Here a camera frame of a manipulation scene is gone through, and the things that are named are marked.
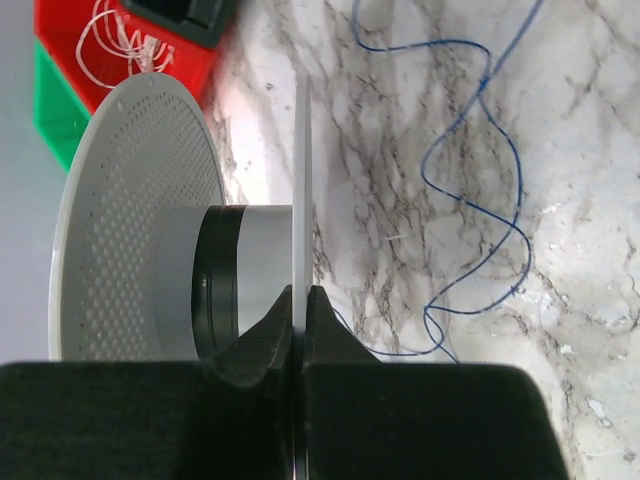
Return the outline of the black plastic bin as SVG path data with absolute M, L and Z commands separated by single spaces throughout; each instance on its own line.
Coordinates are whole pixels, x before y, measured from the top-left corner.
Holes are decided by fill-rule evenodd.
M 131 0 L 125 9 L 196 45 L 214 49 L 240 2 L 237 0 Z

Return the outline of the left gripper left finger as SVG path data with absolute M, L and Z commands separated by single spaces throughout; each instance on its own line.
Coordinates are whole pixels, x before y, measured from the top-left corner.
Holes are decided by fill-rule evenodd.
M 209 360 L 1 369 L 5 479 L 289 479 L 292 295 Z

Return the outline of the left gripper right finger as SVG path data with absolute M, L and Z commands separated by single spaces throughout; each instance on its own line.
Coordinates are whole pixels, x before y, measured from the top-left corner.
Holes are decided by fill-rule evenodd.
M 302 381 L 312 479 L 564 479 L 542 395 L 523 370 L 384 363 L 338 320 L 325 290 L 307 304 Z

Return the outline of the grey plastic cable spool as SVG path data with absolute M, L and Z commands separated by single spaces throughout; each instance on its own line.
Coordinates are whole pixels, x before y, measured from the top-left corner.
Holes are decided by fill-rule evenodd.
M 293 475 L 306 479 L 302 395 L 312 289 L 311 106 L 295 95 L 293 197 L 229 205 L 192 95 L 134 76 L 103 101 L 67 178 L 49 286 L 49 355 L 60 361 L 209 360 L 292 295 Z

